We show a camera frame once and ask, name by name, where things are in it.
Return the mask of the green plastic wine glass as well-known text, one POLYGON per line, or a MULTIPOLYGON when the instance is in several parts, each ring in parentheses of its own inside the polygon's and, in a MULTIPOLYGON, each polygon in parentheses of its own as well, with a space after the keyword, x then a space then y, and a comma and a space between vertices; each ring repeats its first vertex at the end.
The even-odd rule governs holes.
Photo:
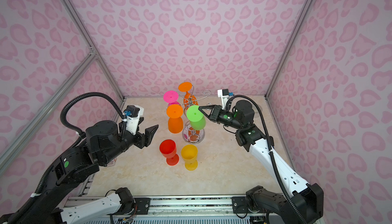
POLYGON ((186 116, 190 121, 191 127, 194 130, 203 130, 205 128, 205 117, 203 113, 199 110, 198 105, 190 106, 186 112, 186 116))

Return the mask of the yellow plastic wine glass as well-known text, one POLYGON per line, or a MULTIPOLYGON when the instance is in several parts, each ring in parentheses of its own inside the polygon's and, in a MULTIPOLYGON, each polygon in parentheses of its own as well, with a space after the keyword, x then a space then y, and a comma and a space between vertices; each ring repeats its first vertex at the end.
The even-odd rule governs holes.
POLYGON ((195 145, 184 146, 181 150, 181 157, 188 171, 193 171, 198 167, 198 148, 195 145))

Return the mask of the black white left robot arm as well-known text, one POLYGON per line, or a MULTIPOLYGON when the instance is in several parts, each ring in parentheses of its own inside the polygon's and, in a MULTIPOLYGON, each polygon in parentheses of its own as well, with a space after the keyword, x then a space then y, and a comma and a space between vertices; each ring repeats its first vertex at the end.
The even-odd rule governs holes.
POLYGON ((68 102, 60 113, 61 123, 74 130, 78 139, 47 168, 36 190, 26 203, 15 213, 1 217, 2 224, 71 224, 83 223, 77 210, 67 213, 58 205, 76 187, 106 167, 131 146, 140 149, 148 147, 159 126, 149 127, 144 133, 139 131, 143 122, 143 108, 130 105, 121 111, 115 101, 100 92, 89 92, 68 102), (103 120, 83 131, 67 121, 68 111, 76 103, 89 97, 102 97, 109 101, 121 118, 117 124, 103 120))

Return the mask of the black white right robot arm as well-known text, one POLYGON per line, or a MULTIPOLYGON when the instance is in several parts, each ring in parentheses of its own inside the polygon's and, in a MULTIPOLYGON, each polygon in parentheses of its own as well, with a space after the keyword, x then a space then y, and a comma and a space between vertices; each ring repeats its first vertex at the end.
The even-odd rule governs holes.
POLYGON ((313 224, 324 215, 324 191, 302 178, 276 152, 261 108, 245 95, 235 95, 224 106, 201 106, 209 121, 234 128, 239 146, 255 157, 279 185, 280 193, 256 186, 246 192, 245 208, 250 212, 271 213, 285 224, 313 224))

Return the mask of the red plastic wine glass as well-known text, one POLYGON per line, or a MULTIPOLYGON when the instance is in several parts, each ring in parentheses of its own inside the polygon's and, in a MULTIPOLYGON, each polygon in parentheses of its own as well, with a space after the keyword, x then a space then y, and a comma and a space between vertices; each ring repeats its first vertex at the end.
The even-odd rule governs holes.
POLYGON ((173 140, 167 139, 161 142, 159 150, 161 154, 166 158, 166 163, 168 165, 174 166, 179 162, 177 146, 173 140))

